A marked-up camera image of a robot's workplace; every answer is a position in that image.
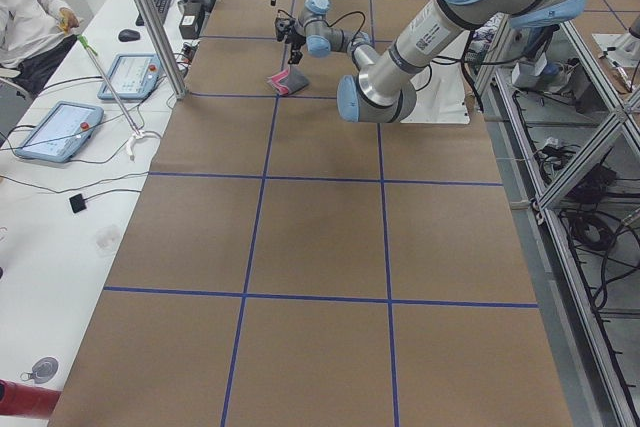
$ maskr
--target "tablet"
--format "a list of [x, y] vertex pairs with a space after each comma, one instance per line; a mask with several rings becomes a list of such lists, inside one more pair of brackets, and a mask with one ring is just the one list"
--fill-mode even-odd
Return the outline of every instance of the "tablet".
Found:
[[[120, 99], [140, 101], [155, 89], [161, 72], [162, 64], [155, 54], [120, 54], [111, 64], [107, 76]], [[98, 98], [115, 100], [106, 82], [102, 83]]]
[[101, 107], [58, 102], [15, 154], [24, 159], [66, 162], [91, 137], [103, 115]]

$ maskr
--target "black mouse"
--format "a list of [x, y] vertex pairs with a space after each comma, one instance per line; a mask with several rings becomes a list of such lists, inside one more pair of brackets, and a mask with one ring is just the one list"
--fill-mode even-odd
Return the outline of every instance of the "black mouse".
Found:
[[132, 40], [140, 40], [140, 32], [132, 29], [121, 30], [118, 34], [120, 42], [131, 42]]

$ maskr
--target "red can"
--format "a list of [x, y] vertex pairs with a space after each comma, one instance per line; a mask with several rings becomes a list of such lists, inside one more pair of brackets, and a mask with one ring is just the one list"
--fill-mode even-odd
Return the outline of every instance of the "red can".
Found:
[[61, 392], [0, 380], [0, 415], [48, 419]]

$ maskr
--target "white desk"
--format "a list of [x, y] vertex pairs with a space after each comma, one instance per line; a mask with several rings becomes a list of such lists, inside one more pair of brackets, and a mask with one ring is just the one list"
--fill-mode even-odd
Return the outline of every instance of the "white desk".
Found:
[[[181, 16], [177, 1], [174, 0], [174, 8], [164, 24], [174, 52], [180, 52], [184, 42], [178, 30]], [[84, 35], [98, 51], [105, 69], [116, 54], [154, 51], [146, 28], [135, 26], [136, 17], [133, 0], [107, 0], [87, 26]], [[139, 30], [142, 39], [119, 42], [118, 32], [124, 28]], [[49, 83], [93, 75], [98, 73], [77, 43]], [[99, 81], [75, 82], [46, 90], [33, 102], [20, 124], [36, 124], [60, 100], [100, 105], [105, 109], [105, 119], [117, 117], [120, 115], [117, 104], [97, 99], [100, 85]], [[174, 103], [171, 86], [162, 82], [140, 108], [144, 128], [163, 133]], [[134, 112], [133, 118], [140, 125], [140, 116]], [[12, 144], [16, 146], [26, 134], [11, 135]], [[130, 135], [123, 117], [108, 122], [96, 130], [76, 158], [105, 160]], [[28, 162], [3, 150], [0, 173], [55, 190], [70, 189], [101, 179], [146, 172], [158, 145], [158, 139], [144, 139], [134, 146], [134, 161], [122, 150], [104, 165]], [[140, 190], [145, 177], [79, 192], [87, 197], [111, 189]], [[4, 269], [4, 277], [0, 279], [0, 379], [19, 383], [22, 372], [29, 372], [40, 358], [51, 356], [58, 359], [60, 368], [41, 387], [63, 388], [138, 199], [136, 193], [110, 193], [89, 201], [87, 210], [74, 214], [68, 199], [75, 193], [51, 194], [7, 180], [0, 182], [0, 266]], [[0, 416], [0, 427], [42, 425], [46, 421]]]

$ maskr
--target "black box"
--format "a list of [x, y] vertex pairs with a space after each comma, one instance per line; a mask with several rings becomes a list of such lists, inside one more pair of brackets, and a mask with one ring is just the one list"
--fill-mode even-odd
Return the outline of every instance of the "black box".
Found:
[[180, 35], [183, 39], [197, 39], [204, 23], [204, 7], [200, 2], [184, 4], [184, 14], [180, 21]]

